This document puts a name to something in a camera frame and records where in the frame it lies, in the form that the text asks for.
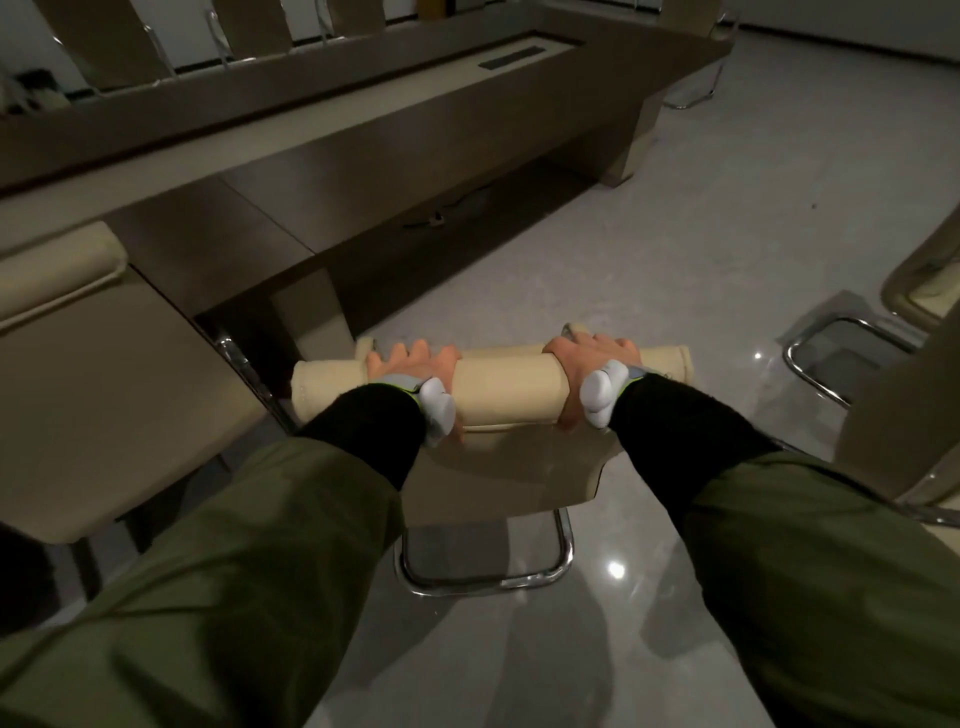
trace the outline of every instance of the metal base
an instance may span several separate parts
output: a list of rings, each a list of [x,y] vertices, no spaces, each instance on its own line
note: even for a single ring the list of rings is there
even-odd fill
[[[548,570],[505,576],[503,578],[480,577],[477,579],[426,579],[418,576],[407,559],[407,532],[394,545],[394,571],[396,578],[408,590],[419,596],[482,596],[512,592],[519,589],[536,589],[553,584],[567,573],[573,564],[573,529],[565,508],[553,512],[560,539],[560,560]]]
[[[740,11],[723,11],[716,23],[713,25],[713,31],[715,31],[722,22],[730,19],[731,15],[733,26],[730,33],[727,35],[726,40],[733,43],[733,41],[736,39],[737,32],[740,30]],[[713,37],[713,31],[710,31],[710,37]],[[703,96],[698,96],[697,98],[693,99],[692,101],[688,101],[685,104],[671,104],[669,101],[664,101],[663,105],[674,111],[684,111],[686,109],[693,109],[693,107],[699,106],[705,101],[709,101],[713,98],[713,94],[716,93],[717,85],[720,83],[720,77],[723,75],[723,69],[726,67],[726,65],[727,59],[720,61],[720,64],[717,66],[717,72],[713,76],[713,83],[710,85],[710,90]]]
[[[818,333],[823,331],[825,328],[839,322],[846,322],[848,324],[854,324],[855,326],[864,328],[874,336],[877,336],[883,339],[888,344],[891,344],[897,347],[902,352],[913,353],[917,350],[917,348],[913,344],[910,344],[909,342],[904,341],[898,336],[892,334],[890,331],[880,328],[876,324],[873,324],[869,321],[865,321],[864,319],[861,319],[857,316],[852,316],[845,313],[833,313],[828,316],[825,316],[822,319],[817,319],[815,322],[813,322],[813,324],[805,328],[796,339],[794,339],[792,342],[787,344],[786,347],[784,347],[783,361],[786,362],[786,365],[790,368],[790,371],[792,371],[795,375],[797,375],[800,379],[805,381],[811,387],[816,389],[817,392],[819,392],[821,395],[826,397],[828,400],[835,401],[844,409],[850,409],[851,403],[849,400],[843,397],[843,395],[837,392],[834,392],[832,389],[826,386],[824,382],[811,376],[802,366],[800,366],[800,364],[797,363],[797,360],[795,357],[795,354],[799,347],[803,346],[806,342],[808,342]]]

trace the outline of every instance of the white wrist strap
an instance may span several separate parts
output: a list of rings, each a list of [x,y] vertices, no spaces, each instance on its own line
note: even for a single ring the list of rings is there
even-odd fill
[[[580,404],[584,406],[587,422],[597,429],[609,427],[613,408],[624,388],[650,371],[611,359],[602,369],[590,372],[580,385]]]

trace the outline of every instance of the table leg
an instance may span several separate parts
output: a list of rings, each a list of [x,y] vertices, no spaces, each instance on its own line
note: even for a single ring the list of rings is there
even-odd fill
[[[616,187],[634,175],[653,143],[654,126],[665,91],[649,97],[639,109],[553,152],[550,158],[602,184]]]
[[[326,270],[291,283],[271,301],[303,359],[353,358],[353,336]]]

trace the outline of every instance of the wrist wearable device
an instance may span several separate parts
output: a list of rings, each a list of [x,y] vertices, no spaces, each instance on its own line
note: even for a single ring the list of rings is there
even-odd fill
[[[602,369],[590,372],[580,385],[580,404],[584,406],[587,422],[597,429],[610,426],[616,401],[628,386],[648,374],[656,374],[646,367],[627,366],[611,359]]]
[[[389,384],[414,398],[426,419],[426,439],[423,442],[429,448],[435,448],[453,430],[457,405],[435,376],[419,379],[410,375],[384,375],[370,384]]]

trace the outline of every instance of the padded headrest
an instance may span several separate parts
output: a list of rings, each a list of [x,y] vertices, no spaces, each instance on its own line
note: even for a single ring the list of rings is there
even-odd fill
[[[0,331],[119,279],[127,261],[103,222],[0,258]]]

